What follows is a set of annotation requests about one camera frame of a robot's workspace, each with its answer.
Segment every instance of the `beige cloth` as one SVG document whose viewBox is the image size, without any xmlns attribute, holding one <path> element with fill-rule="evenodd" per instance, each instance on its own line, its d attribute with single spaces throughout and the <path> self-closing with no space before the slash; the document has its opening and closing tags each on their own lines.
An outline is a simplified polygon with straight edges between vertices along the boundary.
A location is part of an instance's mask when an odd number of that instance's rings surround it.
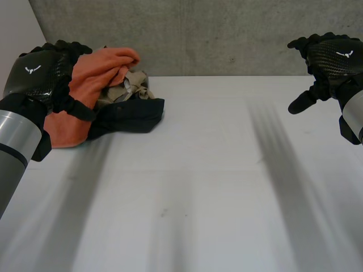
<svg viewBox="0 0 363 272">
<path fill-rule="evenodd" d="M 127 101 L 133 95 L 137 95 L 140 99 L 155 99 L 153 93 L 149 91 L 149 80 L 143 71 L 128 71 L 124 82 L 103 89 L 95 109 L 100 109 L 108 104 Z"/>
</svg>

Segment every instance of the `white logo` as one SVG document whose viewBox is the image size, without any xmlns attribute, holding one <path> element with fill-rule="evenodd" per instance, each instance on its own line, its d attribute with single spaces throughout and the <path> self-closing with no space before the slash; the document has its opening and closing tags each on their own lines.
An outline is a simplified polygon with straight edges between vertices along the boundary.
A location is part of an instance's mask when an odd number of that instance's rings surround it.
<svg viewBox="0 0 363 272">
<path fill-rule="evenodd" d="M 27 72 L 29 73 L 29 74 L 32 74 L 32 72 L 35 72 L 36 70 L 38 70 L 39 68 L 41 67 L 41 65 L 39 65 L 37 68 L 35 68 L 35 69 L 28 69 L 28 67 L 25 67 L 25 70 L 27 70 Z"/>
<path fill-rule="evenodd" d="M 344 57 L 347 57 L 347 58 L 350 58 L 351 55 L 353 54 L 354 51 L 351 51 L 349 54 L 341 54 L 339 52 L 336 52 L 338 55 L 341 55 L 341 56 L 344 56 Z"/>
</svg>

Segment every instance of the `black robotic glove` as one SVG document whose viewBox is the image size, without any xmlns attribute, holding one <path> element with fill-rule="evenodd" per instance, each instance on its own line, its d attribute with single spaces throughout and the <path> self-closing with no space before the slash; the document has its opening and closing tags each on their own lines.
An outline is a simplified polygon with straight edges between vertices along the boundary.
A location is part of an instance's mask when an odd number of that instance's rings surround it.
<svg viewBox="0 0 363 272">
<path fill-rule="evenodd" d="M 68 87 L 79 56 L 90 53 L 91 48 L 78 42 L 59 40 L 54 45 L 46 43 L 21 54 L 10 72 L 4 97 L 26 95 L 45 105 L 47 114 L 66 111 L 81 120 L 93 121 L 94 111 L 74 100 Z"/>
<path fill-rule="evenodd" d="M 65 111 L 85 121 L 93 121 L 95 112 L 69 95 L 73 66 L 82 54 L 92 49 L 78 42 L 62 40 L 46 43 L 15 61 L 7 79 L 0 110 L 17 113 L 32 121 L 41 131 L 40 143 L 32 160 L 40 162 L 51 151 L 49 134 L 43 129 L 46 116 Z"/>
<path fill-rule="evenodd" d="M 307 72 L 316 79 L 308 91 L 303 92 L 289 106 L 289 112 L 297 114 L 314 105 L 318 99 L 337 99 L 343 111 L 346 103 L 363 90 L 363 42 L 347 35 L 323 36 L 314 34 L 308 39 L 301 37 L 288 44 L 306 60 Z M 342 136 L 359 145 L 360 141 L 343 116 L 339 119 Z"/>
</svg>

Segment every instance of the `black cloth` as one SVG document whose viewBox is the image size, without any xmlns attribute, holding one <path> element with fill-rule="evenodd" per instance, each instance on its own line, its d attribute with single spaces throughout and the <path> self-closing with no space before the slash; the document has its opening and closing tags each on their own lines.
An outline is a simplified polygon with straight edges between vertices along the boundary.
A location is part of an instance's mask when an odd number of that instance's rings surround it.
<svg viewBox="0 0 363 272">
<path fill-rule="evenodd" d="M 87 140 L 116 131 L 148 133 L 160 122 L 163 111 L 164 99 L 130 99 L 106 105 L 92 122 Z"/>
</svg>

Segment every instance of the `concrete wall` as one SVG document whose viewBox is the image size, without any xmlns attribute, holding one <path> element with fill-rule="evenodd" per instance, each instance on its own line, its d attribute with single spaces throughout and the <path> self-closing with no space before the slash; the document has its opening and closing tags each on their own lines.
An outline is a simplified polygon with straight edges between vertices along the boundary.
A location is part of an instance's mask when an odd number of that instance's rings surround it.
<svg viewBox="0 0 363 272">
<path fill-rule="evenodd" d="M 0 0 L 0 97 L 16 58 L 45 43 L 27 0 Z"/>
<path fill-rule="evenodd" d="M 286 44 L 363 38 L 362 0 L 29 0 L 45 37 L 130 46 L 150 75 L 302 75 Z"/>
</svg>

